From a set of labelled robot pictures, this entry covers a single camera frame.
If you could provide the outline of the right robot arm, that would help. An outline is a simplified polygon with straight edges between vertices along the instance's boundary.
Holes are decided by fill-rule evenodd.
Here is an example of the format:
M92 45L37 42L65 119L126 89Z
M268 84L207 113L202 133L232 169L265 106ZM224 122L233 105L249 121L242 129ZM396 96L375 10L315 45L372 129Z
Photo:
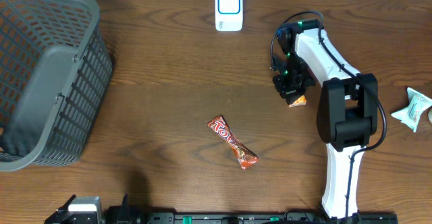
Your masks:
M321 208L329 221L357 215L360 162L377 131L377 79L353 68L317 19L281 25L275 38L284 57L272 56L273 83L291 105L309 86L321 87L317 130L327 149L327 180Z

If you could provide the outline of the orange white snack packet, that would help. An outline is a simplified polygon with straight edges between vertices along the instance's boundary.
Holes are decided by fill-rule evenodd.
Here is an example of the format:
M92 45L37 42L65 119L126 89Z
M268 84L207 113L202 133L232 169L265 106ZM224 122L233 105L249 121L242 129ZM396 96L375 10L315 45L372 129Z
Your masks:
M296 99L293 103L290 103L289 107L303 106L306 104L306 102L307 102L306 97L302 95L298 99Z

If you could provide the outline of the red Top snack bar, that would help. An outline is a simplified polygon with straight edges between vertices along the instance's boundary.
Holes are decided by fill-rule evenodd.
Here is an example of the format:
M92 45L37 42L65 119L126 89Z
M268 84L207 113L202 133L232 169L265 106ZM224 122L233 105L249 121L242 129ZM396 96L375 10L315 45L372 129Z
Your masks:
M258 163L258 156L241 143L222 115L213 118L207 125L229 144L242 169L247 169Z

